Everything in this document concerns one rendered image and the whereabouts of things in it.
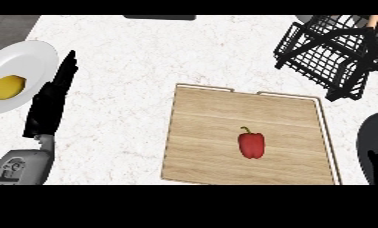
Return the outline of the wooden tray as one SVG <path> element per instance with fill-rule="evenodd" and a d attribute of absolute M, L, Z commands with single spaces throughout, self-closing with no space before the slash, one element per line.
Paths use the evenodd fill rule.
<path fill-rule="evenodd" d="M 338 185 L 320 99 L 178 84 L 161 177 L 199 184 Z"/>

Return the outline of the white plate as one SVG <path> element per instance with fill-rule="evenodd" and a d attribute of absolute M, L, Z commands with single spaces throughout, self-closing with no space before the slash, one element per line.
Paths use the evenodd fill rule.
<path fill-rule="evenodd" d="M 0 100 L 0 113 L 20 107 L 54 77 L 59 57 L 53 46 L 37 40 L 17 42 L 0 50 L 0 78 L 16 75 L 25 88 L 10 99 Z"/>

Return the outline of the dark grey flat object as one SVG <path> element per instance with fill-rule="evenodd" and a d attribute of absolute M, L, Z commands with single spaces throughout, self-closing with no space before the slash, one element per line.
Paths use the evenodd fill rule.
<path fill-rule="evenodd" d="M 128 19 L 181 20 L 193 21 L 196 15 L 122 15 Z"/>

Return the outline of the dark grey panel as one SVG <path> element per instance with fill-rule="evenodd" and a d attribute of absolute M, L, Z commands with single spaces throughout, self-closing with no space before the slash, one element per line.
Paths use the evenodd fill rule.
<path fill-rule="evenodd" d="M 0 15 L 0 49 L 26 39 L 38 15 Z"/>

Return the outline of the yellow lemon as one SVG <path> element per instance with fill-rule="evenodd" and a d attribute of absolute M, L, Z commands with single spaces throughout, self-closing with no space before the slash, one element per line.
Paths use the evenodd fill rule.
<path fill-rule="evenodd" d="M 26 79 L 16 75 L 0 78 L 0 100 L 13 98 L 25 88 Z"/>

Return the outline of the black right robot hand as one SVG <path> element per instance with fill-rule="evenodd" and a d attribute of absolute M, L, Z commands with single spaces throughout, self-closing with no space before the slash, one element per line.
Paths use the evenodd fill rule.
<path fill-rule="evenodd" d="M 370 185 L 378 185 L 378 113 L 360 125 L 356 148 L 366 181 Z"/>

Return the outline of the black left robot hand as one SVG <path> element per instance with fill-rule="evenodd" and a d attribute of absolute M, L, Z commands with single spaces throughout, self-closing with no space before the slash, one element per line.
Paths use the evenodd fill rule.
<path fill-rule="evenodd" d="M 56 133 L 63 113 L 65 98 L 77 73 L 75 51 L 71 50 L 51 81 L 47 81 L 32 97 L 32 104 L 26 115 L 22 136 L 34 138 L 37 135 Z"/>

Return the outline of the red bell pepper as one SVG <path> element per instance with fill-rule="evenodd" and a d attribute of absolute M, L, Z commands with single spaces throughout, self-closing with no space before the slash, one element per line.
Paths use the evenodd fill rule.
<path fill-rule="evenodd" d="M 249 128 L 242 126 L 243 133 L 237 136 L 239 151 L 245 158 L 260 159 L 264 154 L 264 136 L 261 133 L 252 133 Z"/>

